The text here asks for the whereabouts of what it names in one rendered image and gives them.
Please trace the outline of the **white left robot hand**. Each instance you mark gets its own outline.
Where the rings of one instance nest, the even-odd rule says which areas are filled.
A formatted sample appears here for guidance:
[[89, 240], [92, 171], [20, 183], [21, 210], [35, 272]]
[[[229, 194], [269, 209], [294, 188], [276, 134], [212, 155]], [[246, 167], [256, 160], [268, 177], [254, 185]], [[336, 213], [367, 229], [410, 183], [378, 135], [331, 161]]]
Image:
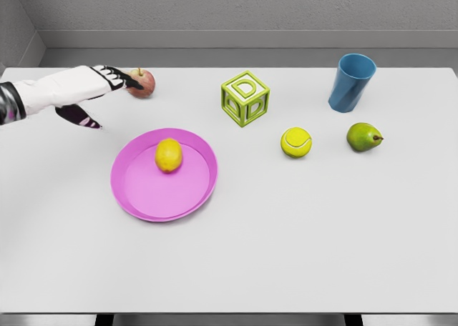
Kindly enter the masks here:
[[143, 89], [126, 72], [113, 66], [78, 66], [51, 75], [55, 83], [54, 109], [58, 116], [77, 126], [100, 129], [79, 103], [97, 99], [118, 89]]

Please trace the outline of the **red apple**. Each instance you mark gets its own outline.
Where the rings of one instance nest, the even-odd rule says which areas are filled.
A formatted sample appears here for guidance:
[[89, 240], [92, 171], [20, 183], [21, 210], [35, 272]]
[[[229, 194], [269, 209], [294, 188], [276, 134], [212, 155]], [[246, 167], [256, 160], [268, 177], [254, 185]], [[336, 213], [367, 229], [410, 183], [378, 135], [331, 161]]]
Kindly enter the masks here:
[[134, 87], [127, 88], [127, 91], [133, 97], [138, 99], [146, 99], [153, 94], [156, 81], [151, 72], [143, 68], [136, 68], [130, 70], [127, 74], [143, 87], [143, 89], [136, 89]]

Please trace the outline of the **green letter D block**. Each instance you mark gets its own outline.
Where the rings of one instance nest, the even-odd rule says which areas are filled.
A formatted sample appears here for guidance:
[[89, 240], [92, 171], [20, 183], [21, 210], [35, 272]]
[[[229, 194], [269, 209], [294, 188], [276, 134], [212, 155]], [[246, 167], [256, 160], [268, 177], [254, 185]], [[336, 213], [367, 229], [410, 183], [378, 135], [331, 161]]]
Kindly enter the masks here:
[[270, 92], [257, 76], [245, 70], [221, 84], [221, 108], [244, 127], [268, 111]]

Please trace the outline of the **green pear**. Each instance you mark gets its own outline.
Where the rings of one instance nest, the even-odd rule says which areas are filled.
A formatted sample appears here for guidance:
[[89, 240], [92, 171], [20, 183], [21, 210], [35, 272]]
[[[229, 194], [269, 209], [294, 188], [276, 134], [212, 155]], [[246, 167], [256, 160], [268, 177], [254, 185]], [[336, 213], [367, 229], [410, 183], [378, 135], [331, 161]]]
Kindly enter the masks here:
[[359, 122], [350, 126], [346, 140], [354, 151], [366, 152], [379, 146], [384, 138], [375, 126]]

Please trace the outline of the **blue cup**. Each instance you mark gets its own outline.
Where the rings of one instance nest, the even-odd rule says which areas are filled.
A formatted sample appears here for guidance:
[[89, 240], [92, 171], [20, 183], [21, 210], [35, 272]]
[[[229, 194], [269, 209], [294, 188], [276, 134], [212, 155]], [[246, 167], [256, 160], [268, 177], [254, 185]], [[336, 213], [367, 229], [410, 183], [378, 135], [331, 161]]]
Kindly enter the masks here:
[[376, 69], [375, 62], [368, 56], [357, 53], [343, 55], [328, 98], [330, 107], [340, 113], [352, 112]]

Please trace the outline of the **yellow lemon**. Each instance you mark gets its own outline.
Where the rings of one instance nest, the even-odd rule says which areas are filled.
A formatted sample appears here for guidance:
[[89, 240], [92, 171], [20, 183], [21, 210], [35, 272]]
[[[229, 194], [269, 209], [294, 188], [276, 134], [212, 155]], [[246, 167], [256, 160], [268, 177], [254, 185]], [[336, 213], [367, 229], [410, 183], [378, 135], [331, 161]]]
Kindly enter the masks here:
[[174, 172], [182, 163], [182, 147], [172, 138], [160, 141], [155, 150], [155, 164], [164, 173]]

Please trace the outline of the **pink plate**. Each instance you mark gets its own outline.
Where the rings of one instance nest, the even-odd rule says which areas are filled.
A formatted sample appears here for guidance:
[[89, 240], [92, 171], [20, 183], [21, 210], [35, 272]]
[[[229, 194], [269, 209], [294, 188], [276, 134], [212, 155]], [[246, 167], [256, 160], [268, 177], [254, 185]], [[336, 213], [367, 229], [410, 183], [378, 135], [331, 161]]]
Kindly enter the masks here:
[[[155, 164], [160, 141], [172, 138], [182, 147], [182, 164], [164, 173]], [[212, 147], [184, 129], [156, 129], [134, 138], [117, 155], [110, 184], [117, 203], [132, 216], [151, 222], [185, 217], [211, 196], [218, 179]]]

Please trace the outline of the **yellow-green tennis ball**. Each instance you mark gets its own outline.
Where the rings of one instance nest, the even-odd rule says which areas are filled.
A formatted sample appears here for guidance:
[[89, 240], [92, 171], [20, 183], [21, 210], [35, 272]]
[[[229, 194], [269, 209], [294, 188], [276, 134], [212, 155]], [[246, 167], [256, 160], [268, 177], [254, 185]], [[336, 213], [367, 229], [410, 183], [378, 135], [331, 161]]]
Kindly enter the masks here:
[[312, 147], [312, 137], [300, 127], [291, 127], [287, 129], [281, 137], [281, 149], [292, 158], [301, 158], [306, 156]]

